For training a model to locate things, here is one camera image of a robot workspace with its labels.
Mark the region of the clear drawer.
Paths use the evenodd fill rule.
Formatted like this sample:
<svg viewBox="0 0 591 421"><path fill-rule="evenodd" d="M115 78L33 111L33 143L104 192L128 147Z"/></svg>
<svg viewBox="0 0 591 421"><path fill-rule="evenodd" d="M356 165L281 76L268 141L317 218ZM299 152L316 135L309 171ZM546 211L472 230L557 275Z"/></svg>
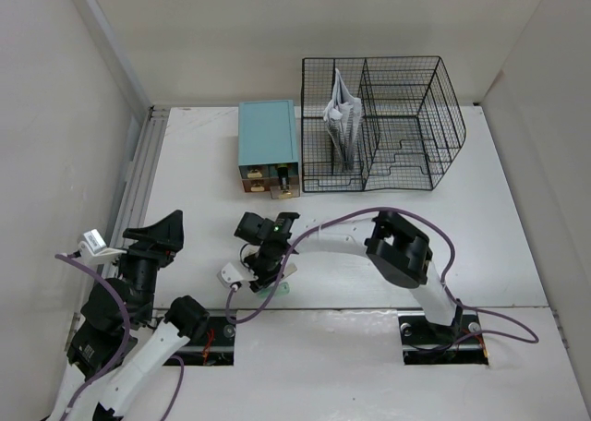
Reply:
<svg viewBox="0 0 591 421"><path fill-rule="evenodd" d="M270 190L267 178L243 179L242 186L246 193L260 193Z"/></svg>
<svg viewBox="0 0 591 421"><path fill-rule="evenodd" d="M301 194L299 179L290 178L286 184L281 184L278 179L272 179L270 192L273 199L299 198Z"/></svg>

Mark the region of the white instruction booklet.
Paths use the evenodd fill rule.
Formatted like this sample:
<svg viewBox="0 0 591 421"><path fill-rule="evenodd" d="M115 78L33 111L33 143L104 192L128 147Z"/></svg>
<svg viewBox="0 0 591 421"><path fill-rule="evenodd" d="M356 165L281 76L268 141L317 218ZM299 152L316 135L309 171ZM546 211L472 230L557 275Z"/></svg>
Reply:
<svg viewBox="0 0 591 421"><path fill-rule="evenodd" d="M351 94L338 68L333 75L332 96L323 111L323 120L343 168L350 171L355 165L362 101Z"/></svg>

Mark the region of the yellow black highlighter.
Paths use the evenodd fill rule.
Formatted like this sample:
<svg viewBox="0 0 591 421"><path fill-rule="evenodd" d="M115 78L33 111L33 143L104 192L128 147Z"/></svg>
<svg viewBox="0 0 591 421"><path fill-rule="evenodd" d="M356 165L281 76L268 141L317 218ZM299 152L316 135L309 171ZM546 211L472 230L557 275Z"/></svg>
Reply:
<svg viewBox="0 0 591 421"><path fill-rule="evenodd" d="M291 185L289 181L289 167L287 164L276 165L279 189L283 197L289 197L292 195Z"/></svg>

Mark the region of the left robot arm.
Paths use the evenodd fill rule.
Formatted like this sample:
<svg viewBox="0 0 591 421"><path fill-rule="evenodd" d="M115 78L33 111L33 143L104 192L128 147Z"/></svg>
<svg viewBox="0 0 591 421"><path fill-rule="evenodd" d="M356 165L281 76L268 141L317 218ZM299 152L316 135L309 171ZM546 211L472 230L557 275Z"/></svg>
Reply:
<svg viewBox="0 0 591 421"><path fill-rule="evenodd" d="M75 252L57 255L89 274L94 285L66 349L51 420L124 419L149 379L168 360L183 360L180 348L212 336L209 312L189 295L172 302L144 344L133 335L152 322L157 275L184 247L183 212L127 228L123 237L130 246L112 248L93 229Z"/></svg>

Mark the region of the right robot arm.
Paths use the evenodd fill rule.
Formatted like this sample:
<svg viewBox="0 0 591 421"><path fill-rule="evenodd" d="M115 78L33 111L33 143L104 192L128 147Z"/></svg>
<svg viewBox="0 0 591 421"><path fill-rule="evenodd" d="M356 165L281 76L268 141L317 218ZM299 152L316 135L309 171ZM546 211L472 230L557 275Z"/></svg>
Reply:
<svg viewBox="0 0 591 421"><path fill-rule="evenodd" d="M368 259L382 278L410 291L424 311L429 334L449 342L462 328L462 310L449 297L433 264L429 237L406 217L408 212L372 208L328 222L281 212L274 220L253 212L243 215L235 237L256 250L227 263L218 274L237 291L254 293L274 286L296 271L288 258L312 252L348 254Z"/></svg>

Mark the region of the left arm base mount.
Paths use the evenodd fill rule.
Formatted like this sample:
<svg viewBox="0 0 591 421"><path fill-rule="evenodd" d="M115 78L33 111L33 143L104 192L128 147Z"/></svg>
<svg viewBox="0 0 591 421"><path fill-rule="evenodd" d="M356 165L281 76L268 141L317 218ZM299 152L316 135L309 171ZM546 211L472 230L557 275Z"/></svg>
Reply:
<svg viewBox="0 0 591 421"><path fill-rule="evenodd" d="M226 367L235 360L236 330L225 317L209 319L206 331L195 340L181 347L175 355L183 359L186 366Z"/></svg>

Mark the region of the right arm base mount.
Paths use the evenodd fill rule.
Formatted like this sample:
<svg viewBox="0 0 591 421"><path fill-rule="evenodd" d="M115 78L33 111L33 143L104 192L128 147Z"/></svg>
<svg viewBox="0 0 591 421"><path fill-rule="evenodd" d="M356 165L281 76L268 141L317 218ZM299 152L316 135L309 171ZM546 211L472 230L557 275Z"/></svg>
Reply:
<svg viewBox="0 0 591 421"><path fill-rule="evenodd" d="M407 366L488 365L481 335L454 344L470 333L470 329L480 330L475 313L456 318L451 327L428 322L422 311L400 312L398 321Z"/></svg>

